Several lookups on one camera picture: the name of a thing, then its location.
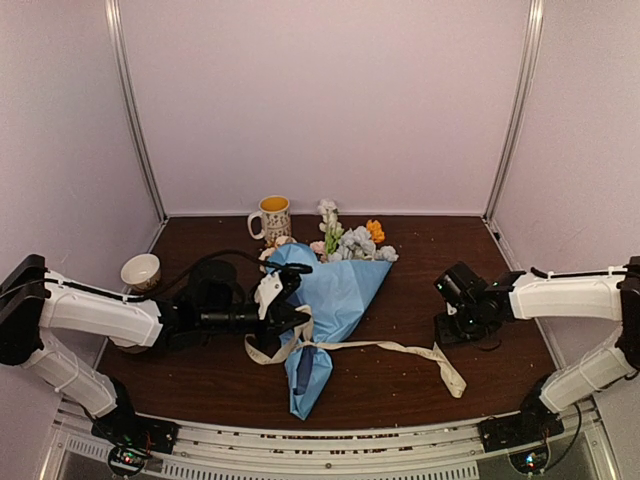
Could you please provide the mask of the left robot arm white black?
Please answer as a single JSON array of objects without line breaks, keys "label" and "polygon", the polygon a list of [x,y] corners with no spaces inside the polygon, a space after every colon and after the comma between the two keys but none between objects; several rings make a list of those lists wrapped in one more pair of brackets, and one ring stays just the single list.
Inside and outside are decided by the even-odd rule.
[{"label": "left robot arm white black", "polygon": [[247,294],[226,254],[207,255],[182,272],[187,284],[171,298],[164,288],[124,295],[77,283],[29,255],[1,284],[1,362],[33,370],[121,443],[133,444],[144,424],[126,387],[89,367],[53,332],[101,335],[124,350],[183,349],[221,334],[251,335],[264,344],[310,321],[288,301],[310,266],[262,261],[267,272]]}]

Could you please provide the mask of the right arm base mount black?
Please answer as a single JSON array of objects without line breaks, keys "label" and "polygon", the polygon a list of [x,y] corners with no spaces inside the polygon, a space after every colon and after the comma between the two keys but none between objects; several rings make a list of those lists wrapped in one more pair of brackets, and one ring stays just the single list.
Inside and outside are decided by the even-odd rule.
[{"label": "right arm base mount black", "polygon": [[525,396],[520,410],[502,417],[489,417],[478,424],[485,453],[512,449],[530,443],[544,443],[564,432],[557,413],[552,413],[540,400],[548,375],[538,380]]}]

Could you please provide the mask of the floral mug yellow inside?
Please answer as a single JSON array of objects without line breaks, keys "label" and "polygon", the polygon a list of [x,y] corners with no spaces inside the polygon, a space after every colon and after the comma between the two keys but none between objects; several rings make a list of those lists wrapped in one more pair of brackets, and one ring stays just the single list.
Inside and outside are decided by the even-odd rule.
[{"label": "floral mug yellow inside", "polygon": [[247,229],[254,240],[263,240],[269,247],[282,236],[292,235],[290,201],[284,196],[263,198],[258,210],[247,218]]}]

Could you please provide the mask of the blue tissue paper sheet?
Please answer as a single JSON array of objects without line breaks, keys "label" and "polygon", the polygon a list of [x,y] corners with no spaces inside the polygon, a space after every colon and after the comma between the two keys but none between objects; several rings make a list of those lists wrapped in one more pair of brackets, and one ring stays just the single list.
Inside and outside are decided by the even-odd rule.
[{"label": "blue tissue paper sheet", "polygon": [[[299,263],[312,268],[301,276],[301,285],[288,298],[296,307],[311,308],[311,340],[345,341],[358,326],[392,264],[385,260],[320,262],[312,249],[300,243],[278,248],[270,257],[277,264]],[[329,353],[317,346],[299,347],[284,361],[288,377],[289,411],[307,419],[333,371]]]}]

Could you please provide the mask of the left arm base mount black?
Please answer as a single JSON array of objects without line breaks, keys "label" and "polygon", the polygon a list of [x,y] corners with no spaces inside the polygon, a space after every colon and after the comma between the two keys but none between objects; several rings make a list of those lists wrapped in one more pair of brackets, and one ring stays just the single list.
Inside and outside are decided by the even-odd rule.
[{"label": "left arm base mount black", "polygon": [[93,424],[91,433],[113,445],[107,456],[109,469],[118,477],[130,478],[145,468],[153,453],[173,452],[179,425],[137,414],[124,384],[115,378],[111,381],[115,409],[102,417],[86,415]]}]

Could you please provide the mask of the white small fake flower stem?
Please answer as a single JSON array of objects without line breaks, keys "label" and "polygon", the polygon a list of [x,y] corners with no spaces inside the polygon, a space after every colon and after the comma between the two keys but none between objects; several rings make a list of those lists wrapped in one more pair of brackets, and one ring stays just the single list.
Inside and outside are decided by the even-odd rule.
[{"label": "white small fake flower stem", "polygon": [[337,250],[339,241],[344,233],[342,224],[339,221],[338,206],[331,199],[322,199],[317,209],[322,216],[319,229],[325,234],[326,255],[330,256]]}]

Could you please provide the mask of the pink fake flower stem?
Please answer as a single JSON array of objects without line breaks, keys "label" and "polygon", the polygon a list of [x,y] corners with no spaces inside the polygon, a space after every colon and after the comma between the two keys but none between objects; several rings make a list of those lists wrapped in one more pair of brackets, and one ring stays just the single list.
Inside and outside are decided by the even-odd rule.
[{"label": "pink fake flower stem", "polygon": [[327,262],[326,245],[324,241],[314,241],[310,244],[310,248],[320,262]]}]

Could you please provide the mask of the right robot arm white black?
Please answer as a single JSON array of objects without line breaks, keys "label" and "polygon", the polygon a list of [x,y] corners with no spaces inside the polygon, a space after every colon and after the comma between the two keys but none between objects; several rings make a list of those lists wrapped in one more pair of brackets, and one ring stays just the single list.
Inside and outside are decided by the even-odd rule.
[{"label": "right robot arm white black", "polygon": [[446,310],[435,318],[443,342],[470,343],[503,324],[542,318],[596,318],[616,332],[573,364],[538,382],[513,419],[519,440],[535,440],[551,415],[639,373],[639,259],[600,271],[509,271],[489,283],[458,262],[434,282]]}]

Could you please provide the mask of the orange fake flower stem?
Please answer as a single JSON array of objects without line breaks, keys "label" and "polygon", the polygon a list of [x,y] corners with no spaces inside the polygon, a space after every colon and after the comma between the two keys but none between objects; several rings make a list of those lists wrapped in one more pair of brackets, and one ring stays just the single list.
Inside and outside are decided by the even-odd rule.
[{"label": "orange fake flower stem", "polygon": [[385,241],[385,232],[379,220],[368,220],[366,222],[366,229],[370,234],[371,240],[375,244],[382,244]]}]

